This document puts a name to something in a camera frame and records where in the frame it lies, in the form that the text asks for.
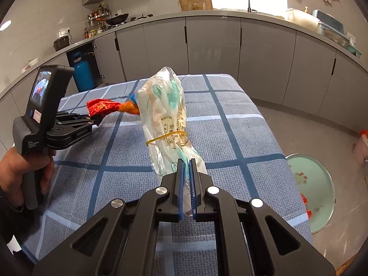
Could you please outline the person's left hand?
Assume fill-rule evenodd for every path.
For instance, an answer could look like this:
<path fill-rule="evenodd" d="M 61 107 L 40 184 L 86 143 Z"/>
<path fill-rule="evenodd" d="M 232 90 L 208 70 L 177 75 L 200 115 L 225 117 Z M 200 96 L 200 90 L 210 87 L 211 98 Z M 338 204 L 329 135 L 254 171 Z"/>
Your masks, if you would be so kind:
<path fill-rule="evenodd" d="M 20 207 L 24 203 L 22 190 L 23 176 L 30 172 L 44 168 L 40 180 L 42 194 L 49 192 L 52 175 L 54 173 L 54 156 L 56 151 L 49 150 L 49 154 L 34 153 L 20 155 L 15 147 L 7 151 L 1 160 L 1 190 L 12 207 Z"/>

